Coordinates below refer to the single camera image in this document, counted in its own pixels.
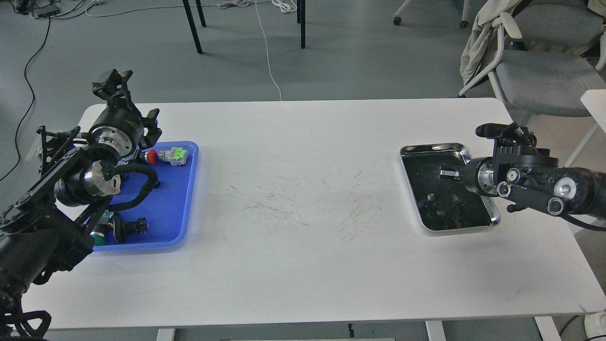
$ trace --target black cable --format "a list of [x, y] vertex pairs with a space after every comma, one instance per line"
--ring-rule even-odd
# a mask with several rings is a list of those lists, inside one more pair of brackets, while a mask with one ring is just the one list
[[[75, 17], [81, 16], [81, 15], [83, 15], [84, 13], [86, 13], [86, 11], [82, 11], [82, 12], [78, 13], [77, 15], [70, 16], [70, 17], [68, 17], [68, 18], [60, 18], [60, 17], [62, 17], [62, 16], [64, 16], [64, 15], [68, 15], [69, 13], [71, 13], [71, 12], [73, 12], [73, 11], [75, 11], [75, 10], [79, 9], [80, 7], [82, 7], [82, 3], [83, 3], [84, 1], [85, 1], [85, 0], [80, 1], [80, 2], [79, 2], [78, 4], [76, 4], [76, 6], [75, 6], [74, 8], [72, 8], [71, 10], [69, 10], [69, 11], [67, 11], [67, 12], [65, 12], [65, 13], [59, 14], [59, 15], [53, 15], [53, 16], [51, 16], [50, 18], [57, 19], [57, 20], [68, 20], [68, 19], [72, 19], [72, 18], [75, 18]], [[91, 9], [91, 8], [92, 8], [92, 7], [94, 7], [95, 5], [96, 5], [96, 4], [90, 4], [90, 5], [88, 6], [88, 9]], [[33, 14], [33, 12], [31, 13], [31, 16], [32, 16], [32, 18], [34, 18], [34, 19], [44, 19], [44, 18], [39, 18], [39, 17], [35, 16], [35, 15]]]
[[156, 173], [156, 171], [153, 170], [153, 168], [151, 168], [149, 166], [145, 166], [143, 164], [134, 164], [134, 163], [133, 164], [123, 164], [121, 166], [117, 166], [117, 167], [113, 168], [110, 171], [109, 175], [111, 177], [113, 177], [114, 175], [130, 173], [130, 172], [135, 172], [135, 173], [140, 173], [140, 174], [146, 175], [147, 181], [143, 184], [143, 186], [141, 186], [141, 189], [139, 190], [139, 194], [137, 194], [137, 196], [134, 199], [132, 199], [131, 201], [125, 202], [125, 203], [109, 205], [107, 207], [107, 209], [109, 211], [113, 211], [113, 212], [125, 211], [127, 209], [131, 209], [131, 208], [137, 206], [143, 200], [145, 200], [145, 198], [147, 198], [149, 193], [151, 193], [153, 188], [156, 187], [156, 185], [158, 184], [158, 173]]
[[598, 336], [593, 336], [593, 337], [589, 337], [589, 338], [587, 338], [587, 339], [585, 339], [585, 340], [583, 340], [583, 341], [591, 341], [591, 340], [594, 340], [594, 339], [599, 339], [600, 337], [606, 337], [606, 334], [604, 334], [604, 335], [598, 335]]
[[78, 4], [77, 4], [77, 5], [74, 7], [74, 8], [72, 8], [71, 10], [69, 10], [69, 11], [67, 11], [67, 12], [65, 12], [65, 13], [63, 13], [63, 14], [59, 14], [59, 15], [55, 15], [55, 16], [53, 16], [53, 19], [56, 19], [56, 18], [58, 18], [58, 17], [60, 17], [60, 16], [64, 16], [64, 15], [68, 15], [68, 14], [70, 14], [71, 12], [73, 12], [73, 11], [75, 11], [76, 9], [80, 8], [80, 6], [82, 5], [82, 3], [83, 3], [83, 2], [84, 2], [84, 0], [80, 1], [80, 2], [79, 2], [79, 3], [78, 3]]
[[577, 317], [579, 317], [580, 315], [575, 315], [573, 316], [570, 320], [568, 320], [568, 322], [566, 322], [566, 324], [562, 327], [562, 329], [560, 329], [560, 333], [559, 335], [562, 336], [562, 334], [564, 333], [564, 331], [566, 330], [566, 327], [568, 327], [568, 325], [574, 321]]
[[23, 114], [23, 117], [19, 121], [19, 124], [17, 124], [17, 129], [15, 130], [15, 150], [17, 150], [17, 163], [8, 171], [8, 173], [6, 173], [2, 178], [0, 178], [0, 181], [4, 180], [9, 174], [11, 174], [13, 172], [13, 170], [15, 168], [17, 168], [17, 166], [19, 166], [19, 163], [21, 162], [21, 153], [19, 152], [19, 146], [17, 145], [17, 136], [19, 134], [19, 128], [21, 127], [21, 123], [23, 123], [23, 120], [25, 119], [27, 114], [30, 112], [30, 110], [32, 109], [32, 107], [34, 105], [34, 102], [36, 101], [36, 94], [34, 93], [34, 89], [32, 88], [32, 85], [30, 84], [29, 79], [27, 79], [27, 67], [30, 65], [30, 62], [34, 59], [34, 57], [37, 56], [40, 53], [40, 51], [42, 51], [42, 48], [46, 45], [46, 40], [48, 39], [49, 31], [50, 31], [50, 18], [48, 19], [48, 27], [46, 28], [46, 34], [44, 35], [44, 41], [42, 42], [42, 45], [40, 46], [38, 51], [36, 51], [36, 53], [34, 53], [34, 55], [30, 58], [30, 60], [27, 61], [27, 63], [25, 64], [25, 68], [23, 69], [23, 77], [25, 78], [25, 81], [27, 82], [27, 85], [30, 87], [30, 91], [32, 92], [32, 102], [30, 103], [30, 106], [27, 108], [27, 111], [25, 111], [25, 114]]
[[592, 231], [598, 231], [598, 232], [606, 232], [606, 228], [585, 223], [583, 221], [578, 220], [577, 218], [571, 217], [568, 214], [561, 215], [560, 217], [562, 217], [562, 219], [566, 220], [567, 222], [569, 222], [573, 225], [579, 226], [580, 228], [584, 228], [584, 229], [588, 229], [588, 230], [592, 230]]

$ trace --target table leg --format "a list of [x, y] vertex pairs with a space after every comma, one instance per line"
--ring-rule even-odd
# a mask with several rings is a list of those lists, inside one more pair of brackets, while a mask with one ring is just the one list
[[187, 16], [187, 21], [190, 24], [191, 36], [193, 37], [193, 42], [196, 44], [196, 51], [198, 54], [202, 54], [202, 46], [200, 46], [200, 39], [198, 38], [198, 31], [196, 30], [196, 24], [193, 22], [193, 15], [191, 15], [191, 8], [189, 7], [189, 0], [183, 0], [183, 7], [185, 7], [185, 15]]
[[174, 341], [175, 331], [174, 328], [159, 329], [156, 341]]
[[297, 24], [301, 23], [301, 0], [297, 0]]
[[446, 341], [442, 321], [425, 321], [425, 327], [427, 328], [429, 341]]
[[539, 328], [543, 341], [562, 341], [558, 329], [550, 316], [535, 317], [534, 321]]
[[305, 0], [298, 0], [301, 9], [301, 48], [305, 48]]
[[204, 12], [202, 11], [202, 4], [200, 3], [200, 0], [196, 0], [196, 8], [198, 9], [198, 16], [200, 17], [202, 27], [206, 27], [206, 19], [204, 19]]

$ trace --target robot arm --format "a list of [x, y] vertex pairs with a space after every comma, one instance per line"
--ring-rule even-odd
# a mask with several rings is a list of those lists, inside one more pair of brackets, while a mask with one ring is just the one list
[[[87, 133], [79, 127], [65, 133], [47, 133], [42, 127], [41, 179], [0, 215], [0, 336], [14, 325], [22, 336], [42, 337], [50, 325], [45, 311], [24, 313], [21, 297], [31, 283], [46, 283], [56, 271], [71, 271], [93, 250], [90, 232], [106, 209], [123, 211], [139, 204], [158, 182], [156, 172], [142, 164], [117, 166], [120, 158], [136, 146], [153, 146], [162, 131], [158, 109], [142, 117], [130, 99], [127, 80], [132, 72], [112, 70], [93, 93], [106, 100], [107, 107]], [[52, 143], [46, 136], [53, 137]], [[83, 146], [74, 147], [75, 138]], [[139, 195], [126, 203], [112, 204], [120, 191], [120, 174], [140, 172], [147, 181]], [[71, 220], [55, 205], [88, 205]], [[41, 319], [37, 329], [29, 320]]]
[[606, 219], [606, 174], [571, 167], [558, 168], [549, 149], [536, 147], [526, 127], [487, 123], [476, 129], [479, 137], [494, 140], [492, 157], [475, 158], [456, 170], [470, 192], [513, 201], [508, 212], [532, 208], [583, 228], [604, 231], [570, 215]]

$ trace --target metal tray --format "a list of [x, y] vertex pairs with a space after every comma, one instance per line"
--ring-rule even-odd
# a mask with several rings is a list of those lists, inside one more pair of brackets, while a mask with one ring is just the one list
[[497, 225], [501, 215], [490, 197], [439, 177], [440, 167], [463, 166], [471, 160], [460, 143], [423, 144], [400, 150], [402, 165], [425, 228], [435, 232], [468, 231]]

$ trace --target gray chair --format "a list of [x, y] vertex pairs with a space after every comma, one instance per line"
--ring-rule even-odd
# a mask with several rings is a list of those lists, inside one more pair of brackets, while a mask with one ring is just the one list
[[[461, 89], [459, 97], [488, 76], [495, 97], [502, 102], [507, 99], [531, 113], [590, 116], [581, 96], [589, 89], [606, 89], [597, 73], [606, 64], [603, 17], [589, 11], [582, 0], [534, 0], [515, 19], [501, 13], [492, 27], [496, 27], [497, 40], [494, 57]], [[595, 69], [572, 54], [506, 49], [511, 41], [578, 49], [599, 36], [601, 54]], [[592, 127], [565, 166], [574, 161], [597, 127]]]

